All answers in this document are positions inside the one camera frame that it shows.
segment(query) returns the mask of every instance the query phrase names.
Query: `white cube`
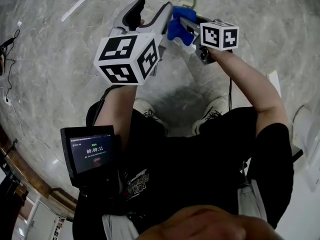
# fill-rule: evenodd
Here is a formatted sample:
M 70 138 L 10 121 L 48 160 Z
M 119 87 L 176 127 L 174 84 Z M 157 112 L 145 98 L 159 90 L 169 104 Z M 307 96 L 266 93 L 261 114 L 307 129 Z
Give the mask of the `white cube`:
M 200 24 L 201 45 L 220 51 L 236 49 L 239 43 L 239 27 L 227 22 Z
M 155 33 L 122 34 L 102 38 L 94 66 L 115 85 L 143 85 L 160 60 Z

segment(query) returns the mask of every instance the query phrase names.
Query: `shoelace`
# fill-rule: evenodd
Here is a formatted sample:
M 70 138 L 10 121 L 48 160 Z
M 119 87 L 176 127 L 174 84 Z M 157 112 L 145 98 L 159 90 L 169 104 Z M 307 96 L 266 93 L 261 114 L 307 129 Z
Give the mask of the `shoelace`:
M 204 120 L 215 119 L 220 116 L 222 116 L 221 113 L 215 110 L 214 112 L 210 112 Z
M 149 109 L 147 112 L 145 112 L 145 113 L 143 114 L 143 116 L 144 116 L 145 118 L 151 118 L 151 119 L 153 119 L 153 120 L 158 121 L 158 118 L 156 117 L 156 116 L 157 116 L 156 113 L 153 112 L 151 109 Z

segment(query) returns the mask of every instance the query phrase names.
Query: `printed graphic on shirt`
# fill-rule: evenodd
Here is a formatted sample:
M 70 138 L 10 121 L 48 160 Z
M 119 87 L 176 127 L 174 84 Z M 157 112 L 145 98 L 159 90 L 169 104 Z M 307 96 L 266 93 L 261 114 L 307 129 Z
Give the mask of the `printed graphic on shirt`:
M 147 169 L 144 169 L 143 171 L 138 173 L 133 179 L 128 180 L 128 187 L 125 191 L 125 195 L 128 198 L 128 200 L 140 195 L 140 193 L 147 188 L 146 183 L 148 181 L 149 173 L 147 173 Z

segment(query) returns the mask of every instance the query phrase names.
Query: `sleeve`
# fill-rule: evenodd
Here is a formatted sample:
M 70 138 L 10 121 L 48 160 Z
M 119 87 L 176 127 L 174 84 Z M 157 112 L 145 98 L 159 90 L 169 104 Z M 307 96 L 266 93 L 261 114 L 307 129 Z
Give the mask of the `sleeve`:
M 274 123 L 256 137 L 248 178 L 257 182 L 267 221 L 276 228 L 291 199 L 294 168 L 288 128 Z

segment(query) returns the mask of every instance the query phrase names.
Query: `door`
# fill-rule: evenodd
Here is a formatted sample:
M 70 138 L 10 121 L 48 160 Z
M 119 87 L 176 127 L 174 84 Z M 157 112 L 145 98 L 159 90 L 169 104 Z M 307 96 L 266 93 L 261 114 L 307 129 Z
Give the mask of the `door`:
M 57 219 L 55 213 L 39 202 L 30 222 L 26 240 L 49 240 Z

